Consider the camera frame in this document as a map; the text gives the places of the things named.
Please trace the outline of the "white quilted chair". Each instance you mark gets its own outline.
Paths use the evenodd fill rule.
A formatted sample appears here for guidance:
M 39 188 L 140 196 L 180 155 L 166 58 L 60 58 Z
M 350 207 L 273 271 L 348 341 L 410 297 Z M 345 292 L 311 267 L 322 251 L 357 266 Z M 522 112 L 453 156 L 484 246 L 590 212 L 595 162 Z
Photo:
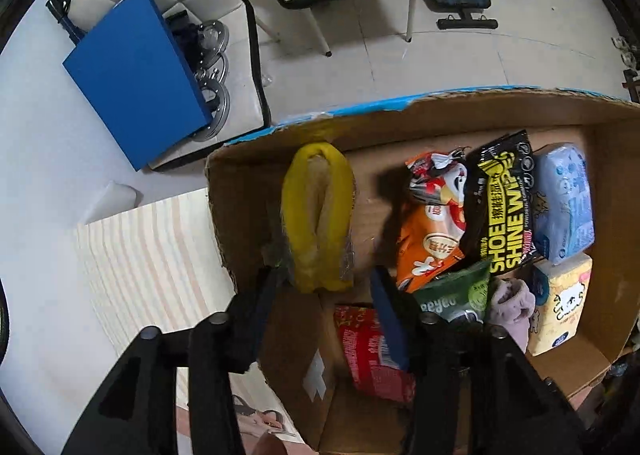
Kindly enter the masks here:
M 48 0 L 73 41 L 123 0 Z M 200 158 L 235 137 L 267 128 L 271 112 L 262 85 L 258 30 L 249 0 L 154 0 L 212 102 L 213 120 L 151 162 L 156 171 Z

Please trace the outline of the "striped table cloth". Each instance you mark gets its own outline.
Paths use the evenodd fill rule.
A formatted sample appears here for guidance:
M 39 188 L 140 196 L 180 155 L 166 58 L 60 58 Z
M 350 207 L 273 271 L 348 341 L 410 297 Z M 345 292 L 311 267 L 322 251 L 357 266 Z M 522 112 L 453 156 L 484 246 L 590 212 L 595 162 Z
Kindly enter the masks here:
M 191 328 L 235 294 L 205 188 L 78 226 L 76 247 L 93 310 L 117 354 L 142 328 Z

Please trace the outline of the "yellow cartoon tissue pack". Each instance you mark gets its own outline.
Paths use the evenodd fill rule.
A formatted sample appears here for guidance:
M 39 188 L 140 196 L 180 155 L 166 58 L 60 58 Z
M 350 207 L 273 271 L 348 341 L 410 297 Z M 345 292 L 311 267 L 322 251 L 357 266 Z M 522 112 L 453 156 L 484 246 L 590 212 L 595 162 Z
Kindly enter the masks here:
M 558 265 L 534 263 L 529 290 L 536 299 L 529 317 L 527 350 L 536 357 L 562 345 L 576 334 L 587 297 L 592 259 L 577 253 Z

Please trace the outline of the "green wipes packet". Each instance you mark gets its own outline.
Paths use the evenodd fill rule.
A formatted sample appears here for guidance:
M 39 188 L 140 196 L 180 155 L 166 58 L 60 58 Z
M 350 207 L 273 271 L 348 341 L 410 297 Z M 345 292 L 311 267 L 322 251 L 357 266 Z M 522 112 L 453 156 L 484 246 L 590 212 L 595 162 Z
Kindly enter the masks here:
M 490 261 L 448 273 L 413 293 L 422 312 L 431 312 L 448 322 L 483 323 L 488 301 Z

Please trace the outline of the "blue foam board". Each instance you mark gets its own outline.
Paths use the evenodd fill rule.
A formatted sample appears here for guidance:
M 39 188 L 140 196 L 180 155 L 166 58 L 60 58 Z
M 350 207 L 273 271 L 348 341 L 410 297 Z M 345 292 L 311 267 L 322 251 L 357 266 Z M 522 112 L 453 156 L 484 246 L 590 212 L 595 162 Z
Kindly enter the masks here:
M 63 66 L 136 170 L 213 121 L 154 0 L 122 0 Z

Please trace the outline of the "orange snack packet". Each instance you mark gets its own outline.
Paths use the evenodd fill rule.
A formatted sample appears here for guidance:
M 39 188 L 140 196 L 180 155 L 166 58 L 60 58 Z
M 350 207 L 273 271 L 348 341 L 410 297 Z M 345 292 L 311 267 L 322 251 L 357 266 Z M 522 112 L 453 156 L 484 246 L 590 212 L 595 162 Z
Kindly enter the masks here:
M 408 199 L 401 209 L 396 286 L 414 293 L 464 258 L 464 189 L 468 169 L 462 147 L 421 152 L 405 162 Z

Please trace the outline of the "red snack packet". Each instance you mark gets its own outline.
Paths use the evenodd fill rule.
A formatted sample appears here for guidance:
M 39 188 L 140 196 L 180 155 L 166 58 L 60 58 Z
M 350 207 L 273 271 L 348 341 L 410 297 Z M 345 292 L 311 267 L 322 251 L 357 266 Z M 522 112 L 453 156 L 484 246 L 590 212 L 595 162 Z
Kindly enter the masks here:
M 416 384 L 390 356 L 375 309 L 337 305 L 333 320 L 355 388 L 369 397 L 410 404 Z

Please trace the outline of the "chrome weight plates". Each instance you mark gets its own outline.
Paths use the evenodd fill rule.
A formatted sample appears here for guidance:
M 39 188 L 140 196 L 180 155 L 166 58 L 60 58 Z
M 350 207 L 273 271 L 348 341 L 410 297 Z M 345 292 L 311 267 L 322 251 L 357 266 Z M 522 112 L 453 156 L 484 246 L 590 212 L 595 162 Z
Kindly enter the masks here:
M 229 38 L 229 29 L 220 20 L 208 20 L 198 26 L 201 57 L 194 78 L 212 115 L 212 121 L 192 135 L 195 142 L 206 142 L 217 136 L 229 116 L 230 94 L 224 84 L 230 69 L 226 55 Z

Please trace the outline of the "blue printed cardboard box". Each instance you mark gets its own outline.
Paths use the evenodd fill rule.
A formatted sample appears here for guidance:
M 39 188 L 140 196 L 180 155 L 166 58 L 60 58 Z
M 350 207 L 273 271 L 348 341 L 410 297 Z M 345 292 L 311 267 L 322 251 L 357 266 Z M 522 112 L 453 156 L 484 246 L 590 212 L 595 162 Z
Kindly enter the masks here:
M 570 397 L 639 319 L 639 107 L 591 92 L 381 100 L 206 161 L 239 296 L 277 277 L 253 360 L 323 454 L 637 453 L 639 383 Z

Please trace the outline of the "blue tissue pack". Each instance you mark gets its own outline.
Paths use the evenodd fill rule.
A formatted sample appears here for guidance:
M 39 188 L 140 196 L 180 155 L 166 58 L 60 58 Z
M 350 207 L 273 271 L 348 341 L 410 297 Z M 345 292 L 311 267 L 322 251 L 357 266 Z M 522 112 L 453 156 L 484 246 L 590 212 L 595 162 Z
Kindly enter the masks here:
M 585 154 L 573 143 L 555 143 L 538 149 L 534 158 L 534 243 L 558 265 L 594 243 Z

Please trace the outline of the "black shoe shine wipes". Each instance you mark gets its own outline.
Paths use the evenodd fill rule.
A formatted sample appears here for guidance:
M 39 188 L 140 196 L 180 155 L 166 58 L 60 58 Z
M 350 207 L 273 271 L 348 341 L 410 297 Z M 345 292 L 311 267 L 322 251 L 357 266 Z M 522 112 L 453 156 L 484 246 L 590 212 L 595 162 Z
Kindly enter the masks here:
M 504 275 L 536 256 L 532 196 L 535 160 L 526 131 L 504 134 L 465 157 L 462 250 Z

